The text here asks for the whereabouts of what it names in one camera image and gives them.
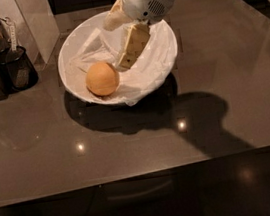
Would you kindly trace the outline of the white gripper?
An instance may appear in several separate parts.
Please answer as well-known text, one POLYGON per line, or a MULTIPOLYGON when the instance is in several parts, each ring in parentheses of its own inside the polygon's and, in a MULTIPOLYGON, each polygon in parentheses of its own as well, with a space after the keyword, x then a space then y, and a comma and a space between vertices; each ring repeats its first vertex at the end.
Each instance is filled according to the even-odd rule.
MULTIPOLYGON (((104 30, 113 32, 125 23, 136 21, 159 23, 171 10, 175 0, 117 0, 103 22, 104 30)), ((118 71, 128 71, 138 60, 150 39, 149 25, 132 23, 123 28, 121 49, 117 56, 118 71)))

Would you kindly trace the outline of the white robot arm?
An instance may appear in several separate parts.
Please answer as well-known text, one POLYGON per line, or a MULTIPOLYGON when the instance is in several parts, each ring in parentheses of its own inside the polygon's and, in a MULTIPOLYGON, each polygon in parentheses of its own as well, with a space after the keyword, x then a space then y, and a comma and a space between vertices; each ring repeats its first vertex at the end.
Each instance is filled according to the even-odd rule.
POLYGON ((120 26, 124 30, 115 62, 116 69, 128 71, 144 51, 150 38, 149 26, 159 23, 173 7, 175 0, 117 0, 106 15, 104 30, 113 32, 120 26))

